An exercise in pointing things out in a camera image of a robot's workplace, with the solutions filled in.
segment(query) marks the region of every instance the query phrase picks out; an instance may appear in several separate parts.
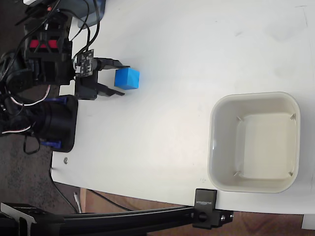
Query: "white table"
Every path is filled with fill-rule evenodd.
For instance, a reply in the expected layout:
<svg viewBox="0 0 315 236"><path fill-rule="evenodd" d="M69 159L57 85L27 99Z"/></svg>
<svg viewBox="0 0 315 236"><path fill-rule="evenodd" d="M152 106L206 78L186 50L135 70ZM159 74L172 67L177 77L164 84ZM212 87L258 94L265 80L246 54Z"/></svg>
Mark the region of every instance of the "white table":
<svg viewBox="0 0 315 236"><path fill-rule="evenodd" d="M314 12L311 0L107 0L91 48L139 70L140 88L79 101L75 145L53 154L54 181L192 206L196 188L215 189L207 174L214 104L284 91L302 114L296 181L280 194L219 192L216 208L315 214ZM74 22L71 35L77 30ZM78 36L73 51L85 43ZM102 71L99 81L113 88L114 74Z"/></svg>

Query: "square bowl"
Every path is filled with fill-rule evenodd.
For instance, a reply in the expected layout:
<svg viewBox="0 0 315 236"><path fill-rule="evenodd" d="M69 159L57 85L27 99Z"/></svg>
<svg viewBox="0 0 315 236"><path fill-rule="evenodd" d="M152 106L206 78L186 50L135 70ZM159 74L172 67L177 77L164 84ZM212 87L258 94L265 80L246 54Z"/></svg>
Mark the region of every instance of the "square bowl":
<svg viewBox="0 0 315 236"><path fill-rule="evenodd" d="M208 175L222 191L280 193L297 177L301 113L285 92L229 95L211 113Z"/></svg>

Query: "floor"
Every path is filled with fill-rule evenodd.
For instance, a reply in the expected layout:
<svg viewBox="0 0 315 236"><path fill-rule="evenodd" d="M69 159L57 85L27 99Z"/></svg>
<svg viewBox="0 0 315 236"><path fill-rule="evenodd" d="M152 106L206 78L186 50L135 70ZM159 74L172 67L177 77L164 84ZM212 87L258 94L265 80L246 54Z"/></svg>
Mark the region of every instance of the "floor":
<svg viewBox="0 0 315 236"><path fill-rule="evenodd" d="M24 15L26 6L20 0L0 0L0 55L14 49L23 37L23 26L14 24ZM41 98L45 87L24 92L32 99ZM50 96L58 95L54 87ZM10 135L0 138L0 202L28 203L52 213L72 213L71 208L51 184L48 171L52 152L42 147L40 152L28 156L23 153L23 137ZM80 189L57 184L60 190L74 203L73 192ZM108 195L112 200L135 209L148 209L159 203ZM117 212L114 206L88 192L87 212ZM237 212L234 222L213 231L195 231L184 226L177 231L163 231L153 235L315 235L315 231L301 230L302 216Z"/></svg>
<svg viewBox="0 0 315 236"><path fill-rule="evenodd" d="M23 25L14 24L23 18L25 9L20 1L0 0L0 55L14 49L24 36ZM39 99L45 90L46 87L33 88L23 95ZM54 87L50 96L56 95L58 88ZM52 152L41 147L40 152L28 156L23 153L23 141L19 135L0 138L0 202L27 203L52 213L72 213L48 177ZM75 204L73 192L79 192L79 188L57 185Z"/></svg>

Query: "wooden floor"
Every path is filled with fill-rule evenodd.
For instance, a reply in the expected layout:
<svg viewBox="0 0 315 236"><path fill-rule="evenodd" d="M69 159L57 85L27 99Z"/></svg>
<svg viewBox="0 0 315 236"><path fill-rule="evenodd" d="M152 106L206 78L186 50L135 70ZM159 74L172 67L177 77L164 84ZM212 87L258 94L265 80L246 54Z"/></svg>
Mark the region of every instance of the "wooden floor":
<svg viewBox="0 0 315 236"><path fill-rule="evenodd" d="M176 205L127 198L112 194L100 193L110 200L133 210L146 210ZM83 212L111 213L123 212L120 208L86 189L81 189L81 206ZM149 233L151 236L315 236L315 231L302 230L302 215L261 214L235 212L232 223L212 230L195 229L191 225L169 230Z"/></svg>

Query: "circuit board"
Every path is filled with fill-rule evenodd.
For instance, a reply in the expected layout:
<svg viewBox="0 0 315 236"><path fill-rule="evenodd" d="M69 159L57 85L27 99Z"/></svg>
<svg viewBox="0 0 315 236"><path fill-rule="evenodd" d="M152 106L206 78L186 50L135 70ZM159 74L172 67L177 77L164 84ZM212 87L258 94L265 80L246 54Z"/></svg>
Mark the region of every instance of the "circuit board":
<svg viewBox="0 0 315 236"><path fill-rule="evenodd" d="M93 75L92 62L94 57L94 49L79 54L75 63L75 76L87 77Z"/></svg>

